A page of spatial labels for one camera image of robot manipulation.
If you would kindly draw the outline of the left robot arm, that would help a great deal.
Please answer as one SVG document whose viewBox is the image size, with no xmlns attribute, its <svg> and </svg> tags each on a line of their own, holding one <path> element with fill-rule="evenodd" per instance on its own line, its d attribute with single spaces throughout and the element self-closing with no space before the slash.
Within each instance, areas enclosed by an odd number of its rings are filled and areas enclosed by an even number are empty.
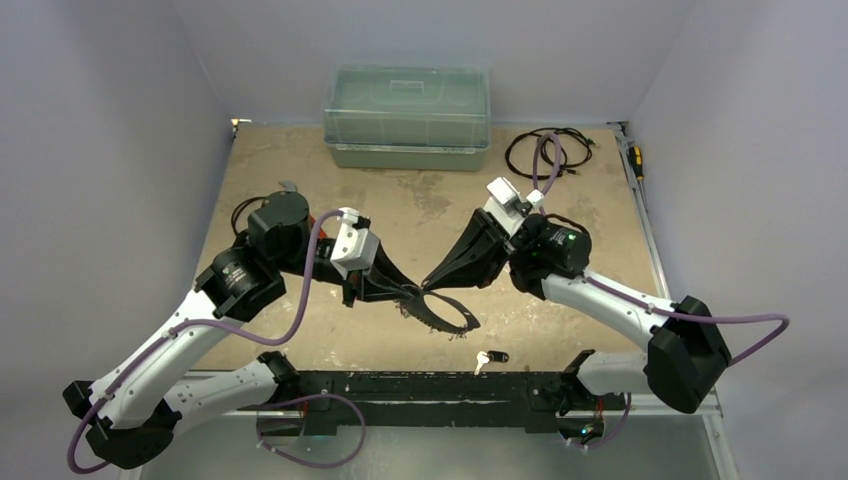
<svg viewBox="0 0 848 480">
<path fill-rule="evenodd" d="M 180 434 L 242 407 L 306 409 L 306 393 L 281 347 L 299 331 L 314 282 L 338 285 L 346 305 L 396 302 L 410 308 L 421 290 L 388 258 L 367 217 L 351 208 L 313 215 L 307 199 L 278 191 L 253 203 L 233 244 L 196 277 L 171 316 L 110 372 L 63 393 L 77 417 L 67 448 L 82 474 L 86 443 L 100 467 L 139 467 Z M 200 383 L 183 376 L 228 336 L 262 345 L 246 366 Z"/>
</svg>

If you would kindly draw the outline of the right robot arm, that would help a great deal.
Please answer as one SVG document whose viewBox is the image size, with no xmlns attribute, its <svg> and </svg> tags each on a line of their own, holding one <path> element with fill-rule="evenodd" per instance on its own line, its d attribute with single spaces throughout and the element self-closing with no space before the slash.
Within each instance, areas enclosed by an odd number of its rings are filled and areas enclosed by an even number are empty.
<svg viewBox="0 0 848 480">
<path fill-rule="evenodd" d="M 591 249 L 588 232 L 561 216 L 531 214 L 508 234 L 478 208 L 423 287 L 486 288 L 507 268 L 518 291 L 581 312 L 638 348 L 583 351 L 561 381 L 569 404 L 651 393 L 678 412 L 695 412 L 731 363 L 709 309 L 694 297 L 674 302 L 589 271 Z"/>
</svg>

